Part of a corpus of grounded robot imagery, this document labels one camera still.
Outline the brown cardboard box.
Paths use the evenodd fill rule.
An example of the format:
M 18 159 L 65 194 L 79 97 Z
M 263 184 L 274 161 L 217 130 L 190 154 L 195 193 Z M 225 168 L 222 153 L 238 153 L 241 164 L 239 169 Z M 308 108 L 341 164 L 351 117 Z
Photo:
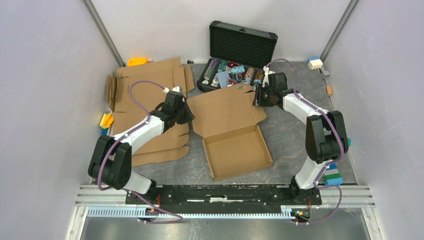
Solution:
M 187 100 L 194 115 L 193 131 L 202 143 L 214 181 L 272 165 L 273 159 L 259 127 L 267 115 L 254 106 L 255 92 L 246 84 L 199 94 Z

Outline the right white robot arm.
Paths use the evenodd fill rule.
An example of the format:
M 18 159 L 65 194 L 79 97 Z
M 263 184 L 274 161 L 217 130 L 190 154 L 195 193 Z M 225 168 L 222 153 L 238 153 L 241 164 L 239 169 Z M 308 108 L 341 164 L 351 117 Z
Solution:
M 302 204 L 317 190 L 319 179 L 333 161 L 348 151 L 344 118 L 339 111 L 328 111 L 288 88 L 283 72 L 266 72 L 255 88 L 256 107 L 279 107 L 305 124 L 307 158 L 289 185 L 289 199 Z

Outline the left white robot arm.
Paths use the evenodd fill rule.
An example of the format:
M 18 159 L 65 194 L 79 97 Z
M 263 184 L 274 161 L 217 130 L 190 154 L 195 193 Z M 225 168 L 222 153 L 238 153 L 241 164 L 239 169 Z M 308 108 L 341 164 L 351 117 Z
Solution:
M 153 203 L 157 198 L 156 183 L 132 171 L 132 156 L 151 139 L 194 118 L 186 97 L 177 91 L 168 92 L 164 102 L 138 124 L 115 136 L 102 135 L 97 139 L 88 175 L 98 184 L 105 184 L 106 189 L 136 192 L 145 204 Z

